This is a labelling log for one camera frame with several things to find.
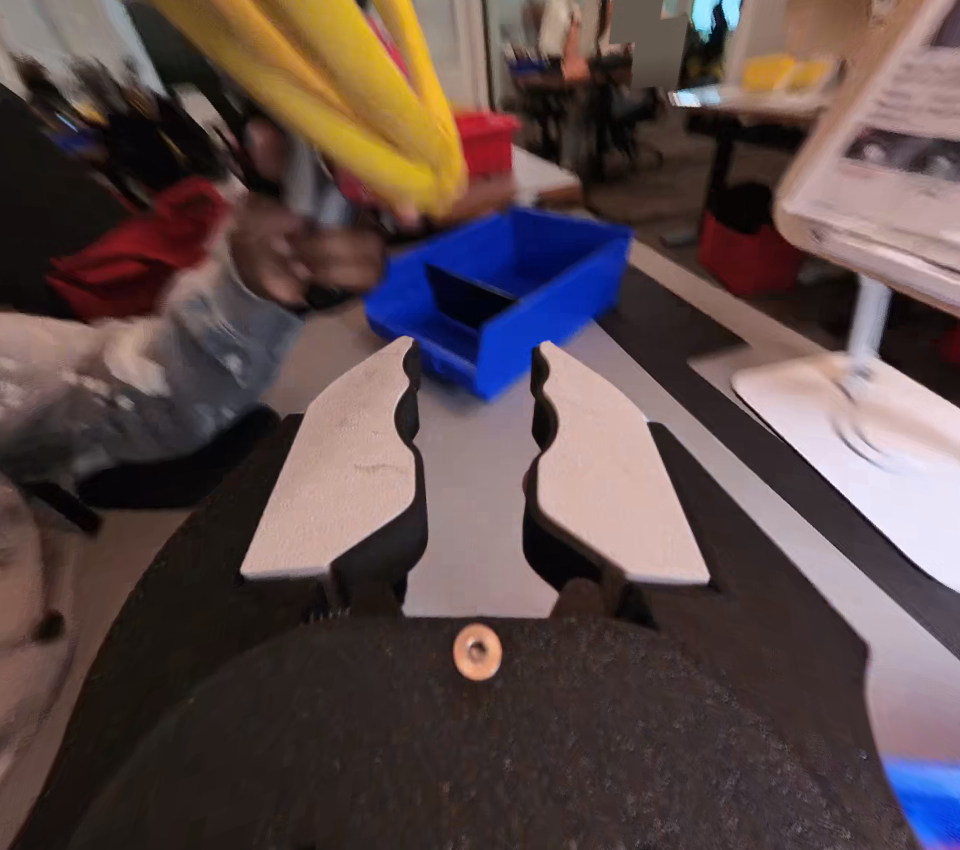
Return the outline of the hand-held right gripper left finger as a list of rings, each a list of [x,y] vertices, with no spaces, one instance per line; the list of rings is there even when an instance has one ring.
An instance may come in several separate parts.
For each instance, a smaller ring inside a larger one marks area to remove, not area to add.
[[[245,582],[309,581],[327,606],[372,589],[403,600],[428,542],[420,353],[402,336],[312,400],[241,563]]]

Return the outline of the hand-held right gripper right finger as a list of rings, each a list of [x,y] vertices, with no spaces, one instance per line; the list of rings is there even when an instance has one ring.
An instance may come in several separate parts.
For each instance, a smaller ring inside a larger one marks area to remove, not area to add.
[[[523,556],[557,593],[711,583],[706,557],[641,409],[562,347],[534,348]]]

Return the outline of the blue plastic bin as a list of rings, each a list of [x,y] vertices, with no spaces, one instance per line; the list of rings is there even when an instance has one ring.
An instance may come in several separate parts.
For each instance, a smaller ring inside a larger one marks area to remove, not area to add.
[[[622,225],[511,208],[394,256],[366,295],[366,320],[383,340],[415,340],[427,376],[496,400],[530,370],[538,345],[566,342],[618,302],[632,241]],[[481,330],[465,328],[438,312],[427,263],[518,301]]]
[[[889,784],[925,849],[959,848],[959,764],[883,757]]]

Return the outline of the person's left forearm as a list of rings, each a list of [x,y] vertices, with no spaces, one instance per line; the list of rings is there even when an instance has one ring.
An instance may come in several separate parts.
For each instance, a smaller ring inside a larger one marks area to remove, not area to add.
[[[194,453],[258,404],[304,327],[250,292],[226,255],[175,278],[153,315],[3,312],[2,481],[82,480]]]

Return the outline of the person's left hand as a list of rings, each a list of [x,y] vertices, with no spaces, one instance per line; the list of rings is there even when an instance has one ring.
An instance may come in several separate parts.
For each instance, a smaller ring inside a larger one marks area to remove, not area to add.
[[[257,193],[235,209],[226,244],[246,289],[287,309],[306,307],[319,292],[336,298],[368,292],[382,278],[387,259],[375,230],[323,229]]]

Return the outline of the black wrist rest pad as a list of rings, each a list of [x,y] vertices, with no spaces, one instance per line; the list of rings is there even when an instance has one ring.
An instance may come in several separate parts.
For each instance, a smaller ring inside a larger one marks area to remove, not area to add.
[[[77,485],[78,500],[96,510],[196,508],[281,422],[277,412],[258,405],[210,443],[185,456],[124,464],[91,475]]]

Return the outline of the red plastic bin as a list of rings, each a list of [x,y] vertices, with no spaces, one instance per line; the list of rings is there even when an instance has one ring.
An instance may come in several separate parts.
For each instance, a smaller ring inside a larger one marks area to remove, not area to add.
[[[471,183],[513,174],[513,147],[522,122],[510,113],[455,111],[468,179]]]

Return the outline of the black bin divider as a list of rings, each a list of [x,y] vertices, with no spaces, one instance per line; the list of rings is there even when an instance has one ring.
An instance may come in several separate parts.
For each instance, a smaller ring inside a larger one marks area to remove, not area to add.
[[[424,270],[438,312],[474,332],[519,301],[516,295],[483,280],[461,276],[434,263],[427,262]]]

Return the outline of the white board stand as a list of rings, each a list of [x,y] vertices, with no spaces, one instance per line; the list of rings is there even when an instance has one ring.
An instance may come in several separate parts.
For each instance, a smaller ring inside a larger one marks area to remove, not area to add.
[[[959,410],[886,364],[892,290],[858,277],[846,349],[735,373],[739,400],[920,571],[959,592]]]

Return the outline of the red floor bag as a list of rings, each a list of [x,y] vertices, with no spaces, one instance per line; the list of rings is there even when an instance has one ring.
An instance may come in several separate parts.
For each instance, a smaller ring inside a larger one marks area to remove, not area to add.
[[[785,240],[772,214],[773,193],[760,182],[730,186],[703,212],[697,261],[739,297],[792,290],[806,254]]]

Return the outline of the black office chair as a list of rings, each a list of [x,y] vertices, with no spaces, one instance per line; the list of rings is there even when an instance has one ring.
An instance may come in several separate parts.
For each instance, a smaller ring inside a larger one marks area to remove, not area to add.
[[[53,261],[82,251],[129,216],[84,164],[42,132],[25,101],[2,86],[2,310],[73,319],[47,281]]]

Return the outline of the wooden office desk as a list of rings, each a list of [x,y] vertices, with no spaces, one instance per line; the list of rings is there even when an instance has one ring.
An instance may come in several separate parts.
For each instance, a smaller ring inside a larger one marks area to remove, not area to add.
[[[713,141],[703,208],[726,189],[739,145],[795,154],[832,97],[829,90],[750,92],[724,85],[669,91],[666,100],[685,114],[685,130]]]

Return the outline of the printed instruction board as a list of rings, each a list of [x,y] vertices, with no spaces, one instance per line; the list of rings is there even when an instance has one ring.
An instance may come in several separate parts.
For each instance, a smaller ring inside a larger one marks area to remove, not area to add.
[[[898,0],[774,196],[789,244],[959,313],[958,0]]]

